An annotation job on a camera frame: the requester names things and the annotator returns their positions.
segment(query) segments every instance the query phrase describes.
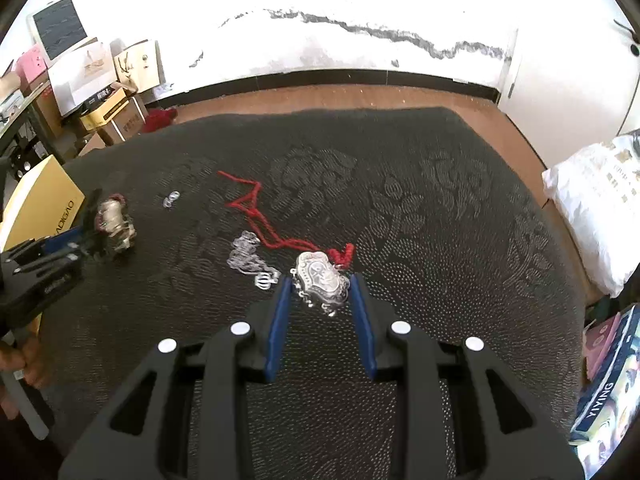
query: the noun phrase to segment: red cord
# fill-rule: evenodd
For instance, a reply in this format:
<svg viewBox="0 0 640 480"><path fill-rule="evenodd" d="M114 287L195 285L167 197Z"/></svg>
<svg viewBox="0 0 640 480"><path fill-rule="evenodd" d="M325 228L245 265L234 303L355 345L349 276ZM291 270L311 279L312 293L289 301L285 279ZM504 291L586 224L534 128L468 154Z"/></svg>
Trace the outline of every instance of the red cord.
<svg viewBox="0 0 640 480"><path fill-rule="evenodd" d="M218 171L218 174L221 176L225 176L228 179L233 180L234 182L254 186L254 188L249 193L241 196L236 200L233 200L233 202L229 202L228 204L226 204L226 206L239 209L246 215L246 220L249 222L251 229L253 229L254 232L258 235L258 238L260 238L261 243L263 243L265 247L267 247L268 249L280 249L282 247L287 247L289 249L295 249L297 251L320 250L318 246L306 240L300 240L298 238L286 238L283 240L282 238L280 238L275 229L271 226L269 221L257 207L258 192L262 189L262 184L260 182L238 178L226 173L225 171ZM269 236L271 237L271 241L267 240L266 236L262 232L262 229L258 225L258 222L260 222L260 224L262 224L262 227L268 232ZM355 250L355 245L346 244L343 253L336 249L329 249L327 251L327 255L335 265L341 266L343 269L347 269L351 265L351 260L353 259L353 253L355 252Z"/></svg>

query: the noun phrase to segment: pink box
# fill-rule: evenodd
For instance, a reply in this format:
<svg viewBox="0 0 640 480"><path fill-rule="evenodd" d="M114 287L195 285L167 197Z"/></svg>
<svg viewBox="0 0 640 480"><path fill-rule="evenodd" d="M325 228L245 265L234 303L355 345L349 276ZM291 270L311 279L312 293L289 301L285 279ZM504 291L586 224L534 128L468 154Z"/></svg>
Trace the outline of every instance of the pink box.
<svg viewBox="0 0 640 480"><path fill-rule="evenodd" d="M582 355L587 359L587 378L592 381L609 351L620 324L620 313L597 326L590 327L584 335Z"/></svg>
<svg viewBox="0 0 640 480"><path fill-rule="evenodd" d="M15 71L20 76L20 88L25 88L47 69L40 48L32 46L15 62Z"/></svg>

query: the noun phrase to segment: white screw cap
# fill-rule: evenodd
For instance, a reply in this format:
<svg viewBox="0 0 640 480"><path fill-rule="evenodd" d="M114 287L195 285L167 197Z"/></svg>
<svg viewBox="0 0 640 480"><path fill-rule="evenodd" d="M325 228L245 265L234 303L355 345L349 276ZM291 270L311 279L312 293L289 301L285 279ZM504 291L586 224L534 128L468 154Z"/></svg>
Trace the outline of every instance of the white screw cap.
<svg viewBox="0 0 640 480"><path fill-rule="evenodd" d="M408 334L411 332L411 325L406 321L394 321L391 324L391 330L397 334Z"/></svg>
<svg viewBox="0 0 640 480"><path fill-rule="evenodd" d="M161 342L158 343L158 350L163 354L169 354L173 352L178 347L178 343L175 342L175 339L162 339Z"/></svg>
<svg viewBox="0 0 640 480"><path fill-rule="evenodd" d="M244 321L238 321L231 325L231 333L233 335L244 335L251 330L251 325Z"/></svg>
<svg viewBox="0 0 640 480"><path fill-rule="evenodd" d="M479 337L467 337L465 341L465 345L469 350L473 350L474 352L479 352L484 348L484 341Z"/></svg>

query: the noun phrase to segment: red cloth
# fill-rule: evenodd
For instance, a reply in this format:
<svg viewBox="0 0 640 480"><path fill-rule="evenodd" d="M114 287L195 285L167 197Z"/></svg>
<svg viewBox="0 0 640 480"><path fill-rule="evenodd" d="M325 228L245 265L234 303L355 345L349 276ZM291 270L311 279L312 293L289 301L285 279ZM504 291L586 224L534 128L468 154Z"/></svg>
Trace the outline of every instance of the red cloth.
<svg viewBox="0 0 640 480"><path fill-rule="evenodd" d="M175 108L161 110L160 108L151 108L149 115L145 119L145 124L140 130L144 134L150 134L160 128L169 126L175 119L178 111Z"/></svg>

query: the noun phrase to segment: white door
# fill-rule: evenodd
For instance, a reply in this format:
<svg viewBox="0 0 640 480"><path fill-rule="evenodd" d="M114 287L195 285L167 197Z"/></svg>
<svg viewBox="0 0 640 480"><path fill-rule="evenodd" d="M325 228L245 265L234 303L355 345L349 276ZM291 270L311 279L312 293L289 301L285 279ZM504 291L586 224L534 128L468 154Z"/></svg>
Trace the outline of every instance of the white door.
<svg viewBox="0 0 640 480"><path fill-rule="evenodd" d="M640 72L632 44L613 17L520 28L498 108L548 168L618 134Z"/></svg>

